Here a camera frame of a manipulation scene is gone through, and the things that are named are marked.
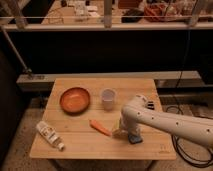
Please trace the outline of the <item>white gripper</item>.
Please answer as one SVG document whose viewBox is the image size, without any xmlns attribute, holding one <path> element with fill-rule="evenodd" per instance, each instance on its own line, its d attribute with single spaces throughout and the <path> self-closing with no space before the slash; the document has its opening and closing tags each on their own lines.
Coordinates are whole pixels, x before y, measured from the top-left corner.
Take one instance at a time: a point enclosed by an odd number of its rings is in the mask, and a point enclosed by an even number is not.
<svg viewBox="0 0 213 171">
<path fill-rule="evenodd" d="M 140 128 L 138 124 L 129 118 L 120 118 L 120 128 L 135 136 L 138 136 L 140 134 Z"/>
</svg>

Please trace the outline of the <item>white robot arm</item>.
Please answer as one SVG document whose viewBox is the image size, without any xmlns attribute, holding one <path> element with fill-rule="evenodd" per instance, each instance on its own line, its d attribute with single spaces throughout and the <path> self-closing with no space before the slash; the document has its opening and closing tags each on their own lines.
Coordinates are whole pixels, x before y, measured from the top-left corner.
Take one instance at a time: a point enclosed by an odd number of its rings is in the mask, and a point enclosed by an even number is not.
<svg viewBox="0 0 213 171">
<path fill-rule="evenodd" d="M 147 108 L 148 100 L 143 95 L 135 95 L 121 108 L 120 126 L 128 133 L 138 136 L 139 124 L 144 124 L 171 135 L 213 148 L 213 120 Z"/>
</svg>

